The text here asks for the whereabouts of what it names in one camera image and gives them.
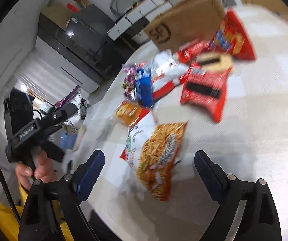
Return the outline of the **person's left hand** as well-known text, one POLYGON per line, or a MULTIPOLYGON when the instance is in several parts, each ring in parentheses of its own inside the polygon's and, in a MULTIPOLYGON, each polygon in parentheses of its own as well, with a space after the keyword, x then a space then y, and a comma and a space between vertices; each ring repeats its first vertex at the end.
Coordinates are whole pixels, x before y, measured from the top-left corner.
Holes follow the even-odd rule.
POLYGON ((32 186, 30 178, 34 177, 44 183, 53 182, 58 179, 57 173, 53 168, 52 160, 48 158, 44 150, 36 156, 35 161, 37 162, 35 170, 23 163, 18 163, 15 167, 18 182, 26 190, 30 190, 32 186))

